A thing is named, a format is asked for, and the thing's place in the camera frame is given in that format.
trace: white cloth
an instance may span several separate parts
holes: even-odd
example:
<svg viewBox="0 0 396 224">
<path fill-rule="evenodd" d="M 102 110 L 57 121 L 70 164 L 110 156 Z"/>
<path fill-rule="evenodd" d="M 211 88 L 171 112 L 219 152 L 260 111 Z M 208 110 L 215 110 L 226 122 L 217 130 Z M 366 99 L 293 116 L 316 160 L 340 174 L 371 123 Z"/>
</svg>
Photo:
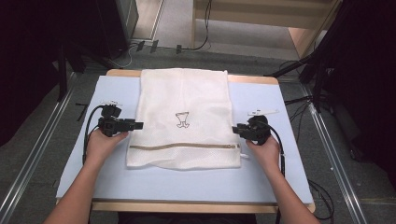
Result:
<svg viewBox="0 0 396 224">
<path fill-rule="evenodd" d="M 132 132 L 128 167 L 240 167 L 226 71 L 143 70 L 135 119 L 144 127 Z"/>
</svg>

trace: hand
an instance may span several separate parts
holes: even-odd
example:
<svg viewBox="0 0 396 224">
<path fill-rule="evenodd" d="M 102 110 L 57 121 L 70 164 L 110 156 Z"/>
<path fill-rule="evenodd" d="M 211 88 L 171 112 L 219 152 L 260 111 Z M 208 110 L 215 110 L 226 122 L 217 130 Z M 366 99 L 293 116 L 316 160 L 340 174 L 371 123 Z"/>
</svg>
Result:
<svg viewBox="0 0 396 224">
<path fill-rule="evenodd" d="M 111 154 L 116 145 L 128 133 L 119 133 L 112 137 L 107 137 L 100 130 L 95 130 L 91 133 L 90 140 L 87 146 L 87 160 L 84 165 L 93 165 L 100 168 L 105 162 L 106 158 Z"/>
<path fill-rule="evenodd" d="M 250 140 L 247 140 L 246 142 L 247 146 L 254 152 L 256 159 L 259 161 L 266 174 L 273 171 L 280 172 L 279 143 L 273 136 L 269 136 L 262 146 L 257 146 Z"/>
</svg>

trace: folded fabric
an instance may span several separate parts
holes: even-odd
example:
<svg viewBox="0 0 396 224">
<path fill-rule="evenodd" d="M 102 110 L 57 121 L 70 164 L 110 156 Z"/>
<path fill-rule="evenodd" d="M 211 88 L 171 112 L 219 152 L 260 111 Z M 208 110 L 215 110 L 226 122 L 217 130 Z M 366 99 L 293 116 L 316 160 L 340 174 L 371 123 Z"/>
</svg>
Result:
<svg viewBox="0 0 396 224">
<path fill-rule="evenodd" d="M 233 133 L 227 72 L 200 69 L 143 70 L 128 167 L 167 169 L 240 167 Z"/>
</svg>

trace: black drawing on cloth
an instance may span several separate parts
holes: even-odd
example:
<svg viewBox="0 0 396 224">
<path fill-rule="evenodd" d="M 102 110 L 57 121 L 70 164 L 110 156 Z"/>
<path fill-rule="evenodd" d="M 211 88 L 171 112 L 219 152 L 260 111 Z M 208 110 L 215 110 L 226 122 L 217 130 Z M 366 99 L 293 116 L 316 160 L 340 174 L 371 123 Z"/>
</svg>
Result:
<svg viewBox="0 0 396 224">
<path fill-rule="evenodd" d="M 176 117 L 178 118 L 178 121 L 180 122 L 177 124 L 178 128 L 184 127 L 188 128 L 190 126 L 189 123 L 187 123 L 187 116 L 189 115 L 189 112 L 183 112 L 183 113 L 177 113 Z"/>
</svg>

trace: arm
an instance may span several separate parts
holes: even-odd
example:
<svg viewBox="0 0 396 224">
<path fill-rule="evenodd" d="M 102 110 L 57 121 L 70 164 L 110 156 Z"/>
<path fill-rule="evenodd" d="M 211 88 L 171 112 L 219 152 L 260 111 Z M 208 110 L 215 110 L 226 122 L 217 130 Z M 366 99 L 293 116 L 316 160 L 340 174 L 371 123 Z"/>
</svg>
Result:
<svg viewBox="0 0 396 224">
<path fill-rule="evenodd" d="M 91 134 L 85 164 L 44 223 L 88 223 L 96 177 L 116 144 L 127 135 L 120 133 L 107 137 L 99 130 Z"/>
<path fill-rule="evenodd" d="M 247 140 L 247 146 L 254 152 L 270 181 L 285 223 L 319 223 L 280 172 L 279 144 L 275 138 L 270 136 L 262 146 L 256 146 Z"/>
</svg>

